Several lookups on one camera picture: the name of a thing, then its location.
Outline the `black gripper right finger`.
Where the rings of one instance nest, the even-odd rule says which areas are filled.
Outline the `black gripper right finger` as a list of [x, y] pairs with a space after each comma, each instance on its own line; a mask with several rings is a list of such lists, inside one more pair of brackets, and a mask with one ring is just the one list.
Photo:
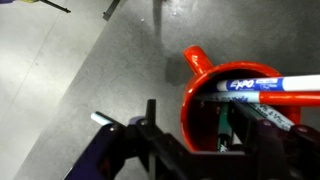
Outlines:
[[248, 153], [257, 154], [263, 145], [267, 127], [263, 118], [247, 103], [231, 101], [227, 121]]

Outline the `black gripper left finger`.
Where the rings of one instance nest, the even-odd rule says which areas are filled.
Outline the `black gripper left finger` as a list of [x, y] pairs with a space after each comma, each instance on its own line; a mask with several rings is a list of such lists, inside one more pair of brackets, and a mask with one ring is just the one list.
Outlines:
[[152, 140], [156, 137], [158, 130], [156, 126], [156, 100], [149, 99], [147, 101], [147, 109], [146, 109], [146, 120], [148, 125], [148, 138], [147, 140], [150, 142], [152, 148], [154, 148], [154, 143]]

